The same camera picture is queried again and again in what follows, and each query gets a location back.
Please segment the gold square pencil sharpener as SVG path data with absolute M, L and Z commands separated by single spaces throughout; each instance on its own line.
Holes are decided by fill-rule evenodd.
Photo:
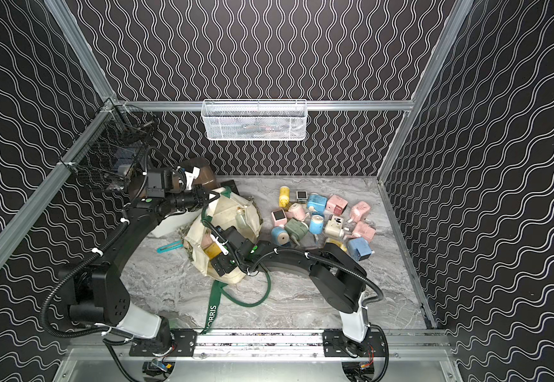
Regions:
M 296 202 L 299 204 L 306 204 L 308 201 L 308 193 L 303 190 L 296 191 Z

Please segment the light blue box sharpener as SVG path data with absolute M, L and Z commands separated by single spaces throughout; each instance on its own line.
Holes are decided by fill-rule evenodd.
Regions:
M 348 254 L 356 260 L 356 262 L 368 259 L 374 251 L 369 245 L 369 242 L 363 237 L 349 239 L 346 243 Z

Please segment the cream tote bag green handles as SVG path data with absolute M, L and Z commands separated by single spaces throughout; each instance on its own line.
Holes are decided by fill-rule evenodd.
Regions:
M 212 224 L 212 218 L 208 217 L 207 208 L 208 208 L 207 206 L 203 207 L 200 215 L 203 226 L 209 229 L 209 231 L 211 232 L 212 241 L 215 244 L 217 244 L 219 248 L 224 248 L 228 252 L 231 252 L 227 248 L 226 240 L 220 235 L 219 232 L 217 232 L 217 227 Z M 266 279 L 267 279 L 267 289 L 264 292 L 263 297 L 256 302 L 244 302 L 244 301 L 238 300 L 237 298 L 230 295 L 227 291 L 225 291 L 224 288 L 226 288 L 227 283 L 223 283 L 216 279 L 212 284 L 212 289 L 208 300 L 208 310 L 205 318 L 205 327 L 202 329 L 200 333 L 208 334 L 212 330 L 212 325 L 218 317 L 218 310 L 219 310 L 219 305 L 221 303 L 222 297 L 225 297 L 226 299 L 233 302 L 235 305 L 239 307 L 253 308 L 263 304 L 268 299 L 272 288 L 272 280 L 269 273 L 266 274 Z

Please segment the green grey sharpener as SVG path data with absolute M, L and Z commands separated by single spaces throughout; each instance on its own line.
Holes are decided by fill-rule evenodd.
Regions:
M 289 219 L 289 221 L 286 222 L 284 229 L 293 242 L 300 242 L 309 233 L 308 225 L 295 218 Z

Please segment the blue round dial sharpener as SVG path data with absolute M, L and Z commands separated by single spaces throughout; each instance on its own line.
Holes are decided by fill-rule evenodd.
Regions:
M 290 235 L 286 231 L 286 229 L 284 229 L 284 227 L 273 227 L 272 231 L 270 232 L 270 236 L 272 243 L 277 246 L 287 245 L 291 241 Z

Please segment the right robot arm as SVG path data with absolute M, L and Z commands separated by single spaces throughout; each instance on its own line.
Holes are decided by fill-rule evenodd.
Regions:
M 300 249 L 278 246 L 266 240 L 255 243 L 236 228 L 222 229 L 206 224 L 220 254 L 210 260 L 217 275 L 234 270 L 252 276 L 258 272 L 300 274 L 318 289 L 324 300 L 340 314 L 342 334 L 351 342 L 363 342 L 370 330 L 370 304 L 384 299 L 384 293 L 358 262 L 335 244 Z

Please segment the blue pencil sharpener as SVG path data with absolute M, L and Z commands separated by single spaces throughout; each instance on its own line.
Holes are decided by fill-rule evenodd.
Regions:
M 311 213 L 322 215 L 326 211 L 328 199 L 319 194 L 310 194 L 307 199 L 306 207 Z

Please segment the cream panda pencil sharpener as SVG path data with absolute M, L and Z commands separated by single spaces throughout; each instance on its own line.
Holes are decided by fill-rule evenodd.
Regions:
M 324 227 L 324 234 L 334 239 L 342 239 L 346 234 L 343 218 L 331 216 Z

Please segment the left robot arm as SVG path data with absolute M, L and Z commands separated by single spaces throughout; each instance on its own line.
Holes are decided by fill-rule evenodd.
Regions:
M 65 267 L 40 309 L 47 334 L 76 338 L 114 334 L 151 344 L 158 353 L 173 344 L 167 318 L 135 306 L 121 280 L 122 271 L 143 240 L 163 221 L 185 216 L 216 200 L 217 181 L 202 157 L 155 167 L 149 147 L 141 157 L 142 172 L 131 179 L 129 201 L 114 232 L 84 261 Z

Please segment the pink rounded pencil sharpener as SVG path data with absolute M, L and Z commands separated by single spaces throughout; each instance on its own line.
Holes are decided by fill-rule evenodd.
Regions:
M 357 223 L 366 219 L 371 211 L 371 206 L 364 201 L 356 203 L 349 212 L 348 223 Z

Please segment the light blue round sharpener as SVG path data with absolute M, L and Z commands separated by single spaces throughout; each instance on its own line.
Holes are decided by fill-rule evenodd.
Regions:
M 312 215 L 309 223 L 309 232 L 313 235 L 320 235 L 324 230 L 324 216 L 322 215 Z

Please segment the pink box pencil sharpener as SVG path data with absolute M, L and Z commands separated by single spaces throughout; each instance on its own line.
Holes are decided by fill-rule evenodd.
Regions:
M 343 197 L 333 194 L 326 202 L 326 213 L 334 216 L 341 216 L 348 207 L 348 201 Z

